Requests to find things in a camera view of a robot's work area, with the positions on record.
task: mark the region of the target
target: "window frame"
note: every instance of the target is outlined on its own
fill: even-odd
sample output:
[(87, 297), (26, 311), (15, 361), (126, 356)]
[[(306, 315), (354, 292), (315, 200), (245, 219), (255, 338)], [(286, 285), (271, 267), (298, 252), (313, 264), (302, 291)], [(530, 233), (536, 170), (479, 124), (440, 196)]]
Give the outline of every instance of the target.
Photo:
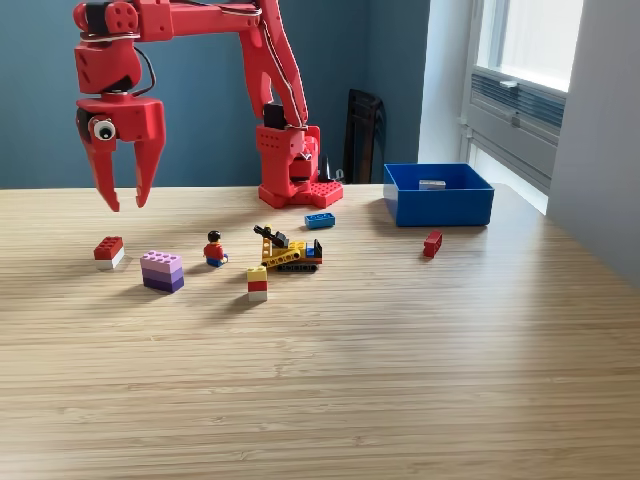
[[(490, 31), (483, 32), (487, 3), (497, 10), (492, 18)], [(515, 88), (566, 102), (567, 92), (478, 65), (479, 60), (495, 68), (500, 64), (509, 3), (510, 0), (474, 0), (460, 117), (460, 124), (463, 126), (460, 161), (469, 163), (471, 146), (476, 145), (491, 152), (496, 160), (536, 188), (548, 193), (560, 129), (528, 118), (491, 99), (482, 98), (472, 89), (472, 76), (477, 74), (501, 82), (506, 89), (514, 88), (510, 85), (515, 83)]]

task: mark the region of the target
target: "lego crane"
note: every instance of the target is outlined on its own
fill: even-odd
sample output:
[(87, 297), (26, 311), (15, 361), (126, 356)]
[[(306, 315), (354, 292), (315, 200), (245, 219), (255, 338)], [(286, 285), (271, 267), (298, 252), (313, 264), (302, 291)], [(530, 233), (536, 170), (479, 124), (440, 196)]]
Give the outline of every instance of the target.
[(322, 245), (314, 240), (289, 241), (284, 233), (273, 233), (271, 225), (256, 225), (253, 231), (262, 237), (262, 266), (279, 272), (315, 272), (322, 265)]
[[(73, 12), (82, 33), (75, 48), (80, 91), (99, 95), (77, 102), (76, 124), (96, 187), (119, 211), (111, 155), (117, 140), (133, 142), (138, 207), (149, 197), (165, 145), (164, 107), (143, 97), (155, 85), (148, 57), (136, 43), (177, 36), (235, 32), (240, 37), (245, 77), (262, 157), (260, 198), (274, 208), (326, 208), (343, 196), (342, 185), (318, 169), (320, 129), (307, 125), (300, 72), (282, 25), (278, 0), (206, 4), (195, 0), (113, 0), (82, 3)], [(142, 57), (151, 86), (132, 91), (142, 78)], [(273, 103), (271, 87), (282, 100)]]

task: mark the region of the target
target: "black chair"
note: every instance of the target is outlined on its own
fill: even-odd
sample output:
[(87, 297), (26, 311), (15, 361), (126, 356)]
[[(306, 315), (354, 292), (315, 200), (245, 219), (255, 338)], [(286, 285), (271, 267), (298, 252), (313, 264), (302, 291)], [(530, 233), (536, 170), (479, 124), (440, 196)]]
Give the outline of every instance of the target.
[(374, 174), (374, 151), (378, 144), (384, 165), (386, 114), (382, 100), (360, 90), (349, 91), (349, 111), (344, 139), (344, 183), (371, 183)]

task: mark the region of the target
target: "blue wall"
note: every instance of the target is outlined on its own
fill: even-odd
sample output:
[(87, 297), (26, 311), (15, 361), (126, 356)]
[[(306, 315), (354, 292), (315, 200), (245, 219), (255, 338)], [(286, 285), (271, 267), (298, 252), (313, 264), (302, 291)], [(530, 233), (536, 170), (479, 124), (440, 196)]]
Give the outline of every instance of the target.
[[(71, 12), (77, 1), (4, 6), (12, 21), (0, 29), (0, 188), (93, 186), (74, 120), (78, 30)], [(379, 0), (281, 0), (310, 123), (322, 129), (323, 152), (334, 168), (342, 160), (350, 88), (385, 101), (386, 160), (417, 160), (428, 3), (406, 0), (399, 10)], [(159, 79), (151, 96), (165, 103), (167, 114), (167, 146), (154, 185), (258, 184), (257, 121), (237, 37), (178, 38), (142, 47)], [(134, 185), (130, 145), (119, 145), (114, 170), (116, 185)]]
[[(365, 89), (384, 101), (385, 163), (418, 161), (429, 0), (369, 0), (369, 51)], [(375, 169), (381, 175), (381, 168)], [(381, 176), (373, 178), (382, 182)]]

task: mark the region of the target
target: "yellow lego brick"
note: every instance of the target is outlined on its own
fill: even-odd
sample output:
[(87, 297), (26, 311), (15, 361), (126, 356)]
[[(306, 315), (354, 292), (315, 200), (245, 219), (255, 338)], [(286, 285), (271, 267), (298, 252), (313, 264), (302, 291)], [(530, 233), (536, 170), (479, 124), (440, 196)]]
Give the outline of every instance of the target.
[(267, 268), (255, 267), (247, 269), (247, 282), (266, 282)]
[(291, 250), (286, 249), (285, 253), (278, 256), (273, 256), (268, 259), (263, 259), (269, 268), (275, 267), (276, 265), (282, 265), (284, 263), (293, 262), (294, 260), (298, 260), (300, 258), (300, 250)]

